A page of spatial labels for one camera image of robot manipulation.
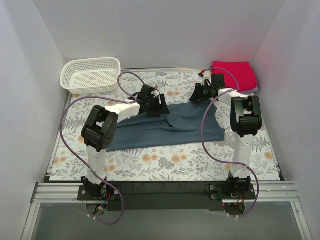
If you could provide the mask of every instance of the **floral tablecloth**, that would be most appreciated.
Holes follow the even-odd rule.
[[[197,72],[136,72],[146,84],[158,85],[170,104],[187,103],[195,83],[201,79]],[[125,74],[121,85],[129,93],[139,92],[142,83],[134,76]],[[113,92],[99,93],[111,99],[125,100],[127,96],[117,88]],[[72,101],[83,97],[73,95]],[[81,157],[87,159],[86,146],[81,137],[82,127],[94,105],[111,106],[113,101],[85,99],[76,103],[67,114],[63,134],[66,141]],[[206,143],[209,151],[218,159],[232,161],[234,133],[230,127],[230,107],[215,103],[216,118],[225,129],[225,140]],[[250,166],[259,180],[280,180],[271,142],[265,127],[259,131],[252,145]],[[105,172],[109,181],[225,181],[231,164],[218,163],[207,156],[201,143],[159,146],[107,152]],[[51,181],[80,181],[88,169],[64,146],[60,140],[53,163]]]

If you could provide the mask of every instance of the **blue garment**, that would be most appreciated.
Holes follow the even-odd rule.
[[[208,100],[198,105],[173,104],[168,105],[170,114],[148,117],[144,113],[126,119],[117,124],[107,151],[201,143],[201,123],[210,103]],[[216,120],[216,111],[213,105],[205,119],[205,142],[225,140],[225,130]]]

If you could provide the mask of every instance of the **cable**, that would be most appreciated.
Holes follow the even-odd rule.
[[[102,223],[104,223],[104,224],[106,224],[106,225],[114,225],[114,224],[116,224],[117,222],[120,221],[122,215],[124,214],[124,210],[125,210],[124,198],[123,198],[121,192],[120,192],[115,186],[113,186],[112,184],[108,183],[107,181],[105,181],[104,179],[102,179],[98,174],[96,174],[96,172],[95,172],[94,170],[92,170],[91,166],[90,166],[84,159],[82,159],[82,157],[80,157],[75,151],[72,150],[72,148],[68,145],[68,143],[66,142],[65,137],[64,137],[64,135],[63,135],[63,125],[64,125],[64,119],[65,119],[65,117],[66,117],[66,114],[67,114],[68,110],[71,108],[71,106],[74,105],[75,103],[83,100],[83,99],[102,99],[102,100],[113,101],[113,102],[122,103],[122,104],[134,104],[134,103],[136,103],[136,102],[137,102],[137,99],[136,99],[134,96],[132,96],[131,94],[129,94],[128,92],[126,92],[126,91],[122,88],[122,86],[121,86],[121,84],[120,84],[120,77],[121,77],[123,74],[132,74],[132,75],[136,76],[143,84],[145,84],[145,83],[144,83],[144,81],[143,81],[138,75],[136,75],[136,74],[133,73],[133,72],[125,71],[125,72],[122,72],[121,74],[119,74],[118,79],[117,79],[117,82],[118,82],[118,85],[119,85],[120,89],[121,89],[125,94],[127,94],[127,95],[130,96],[130,97],[132,97],[132,98],[134,99],[134,101],[127,102],[127,101],[121,101],[121,100],[111,99],[111,98],[102,97],[102,96],[83,96],[83,97],[80,97],[80,98],[78,98],[77,100],[73,101],[72,103],[70,103],[70,104],[66,107],[66,109],[65,109],[65,110],[63,111],[63,113],[62,113],[62,117],[61,117],[60,124],[59,124],[60,137],[61,137],[62,142],[63,142],[64,145],[66,146],[66,148],[67,148],[73,155],[75,155],[75,156],[93,173],[93,175],[94,175],[95,177],[97,177],[97,178],[98,178],[100,181],[102,181],[105,185],[108,185],[109,187],[111,187],[112,189],[114,189],[115,191],[117,191],[118,194],[119,194],[119,197],[120,197],[120,200],[121,200],[121,213],[120,213],[120,216],[118,217],[117,220],[115,220],[114,222],[107,222],[107,221],[105,221],[105,220],[103,220],[103,219],[100,219],[100,218],[98,218],[98,217],[95,217],[95,216],[93,216],[93,215],[90,215],[91,218],[94,218],[94,219],[98,220],[99,222],[102,222]]]
[[[240,86],[239,86],[239,83],[238,81],[236,80],[236,78],[227,70],[223,69],[223,68],[220,68],[220,67],[211,67],[211,68],[208,68],[208,69],[204,69],[201,71],[201,73],[204,73],[206,71],[209,71],[209,70],[213,70],[213,69],[220,69],[220,70],[223,70],[225,71],[226,73],[228,73],[233,79],[234,81],[236,82],[236,85],[237,85],[237,90],[240,89]],[[206,117],[208,115],[208,112],[209,110],[211,109],[212,105],[215,103],[215,101],[217,101],[221,96],[227,94],[227,93],[230,93],[232,92],[233,89],[230,89],[228,91],[225,91],[221,94],[219,94],[216,98],[213,99],[213,101],[210,103],[210,105],[208,106],[208,108],[206,109],[205,113],[204,113],[204,116],[203,116],[203,119],[202,119],[202,123],[201,123],[201,143],[202,143],[202,147],[204,149],[204,151],[206,152],[206,154],[208,154],[208,156],[210,158],[212,158],[213,160],[217,161],[218,163],[221,163],[221,164],[237,164],[237,165],[241,165],[241,166],[244,166],[245,168],[247,168],[254,176],[255,178],[255,181],[256,181],[256,188],[257,188],[257,191],[256,191],[256,196],[255,196],[255,199],[254,199],[254,202],[252,204],[252,206],[249,208],[249,210],[247,212],[245,212],[244,214],[240,215],[240,216],[232,216],[232,217],[235,217],[235,218],[238,218],[238,217],[244,217],[246,216],[248,213],[250,213],[252,211],[252,209],[254,209],[254,207],[256,206],[257,204],[257,200],[258,200],[258,197],[259,197],[259,193],[260,193],[260,186],[259,186],[259,180],[258,180],[258,177],[256,175],[256,173],[252,170],[251,167],[247,166],[246,164],[244,164],[243,162],[239,162],[239,161],[234,161],[234,162],[229,162],[229,161],[222,161],[222,160],[219,160],[217,158],[215,158],[214,156],[212,156],[210,154],[210,152],[208,151],[206,145],[205,145],[205,138],[204,138],[204,125],[205,125],[205,120],[206,120]]]

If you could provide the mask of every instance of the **folded cloth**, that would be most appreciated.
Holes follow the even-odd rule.
[[[144,113],[126,119],[117,124],[107,151],[200,143],[202,119],[210,102],[168,105],[170,114],[148,117]],[[216,120],[216,111],[213,105],[205,119],[205,142],[225,139],[225,130]]]
[[[249,62],[214,61],[211,67],[222,68],[229,71],[239,83],[239,92],[258,91],[257,78]],[[228,88],[237,89],[237,84],[235,83],[235,80],[225,71],[220,69],[213,69],[212,73],[224,74],[225,86]]]

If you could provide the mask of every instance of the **table surface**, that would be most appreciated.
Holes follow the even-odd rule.
[[[165,94],[170,104],[187,103],[192,95],[195,83],[201,81],[198,72],[136,72],[146,84],[155,86]],[[142,83],[134,76],[125,74],[121,85],[129,93],[141,90]],[[73,95],[74,101],[84,95]],[[127,96],[118,87],[115,91],[97,93],[111,99],[125,100]],[[69,110],[63,134],[67,143],[82,158],[87,159],[87,150],[81,130],[94,105],[112,106],[113,101],[85,99]],[[218,159],[232,161],[234,154],[234,133],[230,127],[230,107],[216,102],[216,119],[225,129],[225,140],[207,142],[209,151]],[[58,140],[51,181],[80,181],[88,169]],[[261,181],[279,181],[279,173],[272,151],[271,141],[265,126],[256,135],[251,152],[250,166]],[[222,164],[212,160],[205,153],[201,143],[173,146],[159,146],[107,152],[105,172],[109,181],[225,181],[231,164]]]

